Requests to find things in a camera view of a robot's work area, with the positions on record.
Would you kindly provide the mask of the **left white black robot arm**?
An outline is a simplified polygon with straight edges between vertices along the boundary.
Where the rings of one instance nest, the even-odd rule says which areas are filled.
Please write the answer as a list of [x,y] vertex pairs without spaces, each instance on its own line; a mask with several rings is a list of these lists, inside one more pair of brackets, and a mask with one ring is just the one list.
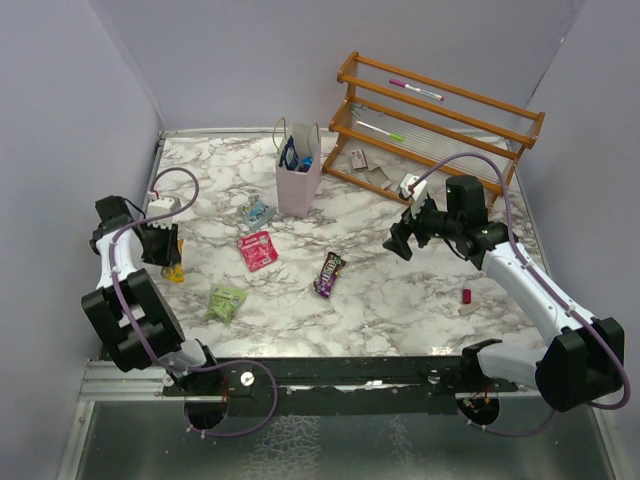
[[121,196],[98,200],[100,222],[90,246],[100,257],[96,288],[81,307],[106,353],[124,372],[157,365],[178,383],[206,395],[220,385],[221,371],[208,347],[188,340],[162,296],[147,265],[174,267],[181,260],[178,225],[171,215],[180,207],[173,198],[149,204],[156,220],[135,220]]

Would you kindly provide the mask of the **blue white snack bar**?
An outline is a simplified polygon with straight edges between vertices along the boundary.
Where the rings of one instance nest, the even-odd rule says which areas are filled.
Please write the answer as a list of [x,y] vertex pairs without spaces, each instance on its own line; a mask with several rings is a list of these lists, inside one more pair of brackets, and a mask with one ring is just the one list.
[[302,159],[298,165],[299,172],[308,172],[313,165],[313,158],[308,156]]

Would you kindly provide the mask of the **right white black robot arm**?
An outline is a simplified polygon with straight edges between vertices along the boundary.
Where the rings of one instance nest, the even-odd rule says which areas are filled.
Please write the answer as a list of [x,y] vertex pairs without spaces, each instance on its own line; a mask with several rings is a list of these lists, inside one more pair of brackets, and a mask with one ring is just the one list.
[[390,228],[383,246],[409,260],[411,238],[424,247],[444,241],[461,259],[498,283],[540,333],[542,350],[491,339],[463,351],[461,383],[481,391],[494,379],[536,389],[558,412],[625,388],[621,369],[624,331],[613,318],[598,319],[572,301],[536,265],[507,224],[488,218],[483,187],[470,175],[446,181],[441,211],[425,182],[410,179],[400,190],[410,206]]

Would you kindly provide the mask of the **yellow m&m's packet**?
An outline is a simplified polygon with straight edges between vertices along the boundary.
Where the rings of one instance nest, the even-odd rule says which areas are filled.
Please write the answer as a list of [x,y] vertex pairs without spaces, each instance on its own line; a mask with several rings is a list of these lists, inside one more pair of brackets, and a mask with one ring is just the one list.
[[163,266],[161,268],[161,276],[173,283],[183,283],[185,280],[184,270],[182,266],[182,250],[184,240],[179,239],[177,241],[177,254],[172,259],[172,263],[169,266]]

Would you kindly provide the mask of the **pink paper bag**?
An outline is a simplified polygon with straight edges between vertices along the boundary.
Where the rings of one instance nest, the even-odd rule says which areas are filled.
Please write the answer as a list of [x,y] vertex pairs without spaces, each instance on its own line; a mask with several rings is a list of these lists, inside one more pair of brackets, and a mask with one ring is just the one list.
[[[278,166],[280,153],[286,140],[293,136],[299,160],[311,156],[313,165],[308,172],[287,171]],[[321,180],[321,135],[316,123],[311,126],[293,123],[287,127],[282,117],[272,132],[276,147],[276,190],[279,211],[285,215],[305,218],[308,215]]]

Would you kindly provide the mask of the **pink snack packet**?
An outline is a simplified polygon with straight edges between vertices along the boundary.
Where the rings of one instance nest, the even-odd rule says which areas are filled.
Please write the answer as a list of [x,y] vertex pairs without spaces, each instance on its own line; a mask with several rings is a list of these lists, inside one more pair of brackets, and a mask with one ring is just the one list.
[[250,272],[255,272],[278,260],[271,237],[267,231],[259,231],[239,238],[236,245]]

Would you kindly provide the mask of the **blue Burts chips bag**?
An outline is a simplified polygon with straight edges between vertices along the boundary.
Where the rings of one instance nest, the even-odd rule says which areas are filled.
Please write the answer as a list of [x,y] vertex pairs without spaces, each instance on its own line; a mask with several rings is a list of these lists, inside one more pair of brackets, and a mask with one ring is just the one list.
[[284,147],[280,153],[278,166],[287,171],[296,171],[299,167],[300,160],[295,146],[293,136],[290,136],[284,143]]

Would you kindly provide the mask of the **purple m&m's packet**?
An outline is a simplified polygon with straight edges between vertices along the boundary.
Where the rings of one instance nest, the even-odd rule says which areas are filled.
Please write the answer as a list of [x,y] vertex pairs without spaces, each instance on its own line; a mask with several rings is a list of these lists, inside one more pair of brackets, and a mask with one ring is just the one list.
[[322,298],[328,299],[341,270],[345,266],[346,261],[341,256],[335,252],[329,252],[319,276],[313,282],[315,292]]

